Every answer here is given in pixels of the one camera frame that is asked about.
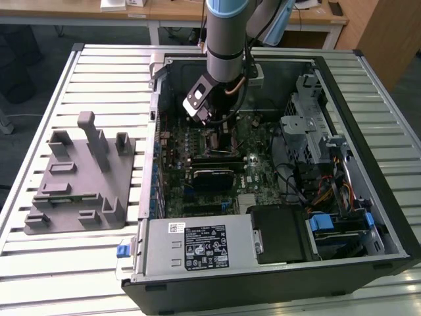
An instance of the sticker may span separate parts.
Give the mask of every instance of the sticker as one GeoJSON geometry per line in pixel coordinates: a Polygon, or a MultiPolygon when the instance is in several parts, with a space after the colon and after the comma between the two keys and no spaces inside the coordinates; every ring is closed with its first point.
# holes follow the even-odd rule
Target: sticker
{"type": "Polygon", "coordinates": [[[178,232],[184,232],[184,228],[186,227],[185,223],[169,223],[168,224],[168,232],[170,234],[175,234],[178,232]]]}
{"type": "Polygon", "coordinates": [[[225,225],[184,228],[184,244],[187,271],[230,266],[225,225]]]}
{"type": "Polygon", "coordinates": [[[146,18],[146,15],[144,15],[144,14],[127,14],[127,17],[129,17],[129,18],[146,18]]]}

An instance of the robotic arm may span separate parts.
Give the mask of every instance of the robotic arm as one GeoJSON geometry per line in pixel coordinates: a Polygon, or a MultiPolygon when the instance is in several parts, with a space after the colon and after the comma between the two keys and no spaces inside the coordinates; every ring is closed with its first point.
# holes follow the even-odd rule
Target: robotic arm
{"type": "Polygon", "coordinates": [[[269,45],[279,43],[294,3],[295,0],[206,0],[207,73],[183,102],[196,122],[219,125],[241,107],[247,92],[251,48],[257,40],[269,45]],[[249,43],[246,31],[252,38],[249,43]],[[233,100],[237,101],[241,86],[241,99],[231,114],[223,117],[233,100]]]}

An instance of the barcode sticker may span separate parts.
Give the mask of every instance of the barcode sticker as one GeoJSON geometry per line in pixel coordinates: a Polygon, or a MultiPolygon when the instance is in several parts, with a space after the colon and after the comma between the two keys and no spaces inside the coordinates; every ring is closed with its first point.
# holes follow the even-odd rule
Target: barcode sticker
{"type": "Polygon", "coordinates": [[[176,234],[179,232],[184,232],[184,228],[186,227],[185,223],[169,223],[168,224],[168,233],[176,234]]]}

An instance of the motherboard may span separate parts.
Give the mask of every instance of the motherboard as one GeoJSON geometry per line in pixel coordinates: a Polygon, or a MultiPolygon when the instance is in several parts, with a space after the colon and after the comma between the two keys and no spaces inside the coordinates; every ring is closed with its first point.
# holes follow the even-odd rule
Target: motherboard
{"type": "Polygon", "coordinates": [[[269,152],[274,123],[260,120],[242,113],[219,133],[178,121],[161,134],[166,218],[240,214],[282,202],[269,152]]]}

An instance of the white label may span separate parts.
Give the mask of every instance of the white label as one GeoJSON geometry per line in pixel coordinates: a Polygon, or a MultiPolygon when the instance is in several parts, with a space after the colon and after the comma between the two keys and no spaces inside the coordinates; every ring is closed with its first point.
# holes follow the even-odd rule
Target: white label
{"type": "Polygon", "coordinates": [[[129,18],[146,18],[144,14],[127,14],[129,18]]]}
{"type": "Polygon", "coordinates": [[[184,228],[186,227],[185,223],[169,223],[168,224],[168,233],[175,234],[178,232],[184,232],[184,228]]]}
{"type": "Polygon", "coordinates": [[[221,261],[227,261],[228,260],[228,256],[227,255],[219,255],[217,260],[219,262],[221,262],[221,261]]]}

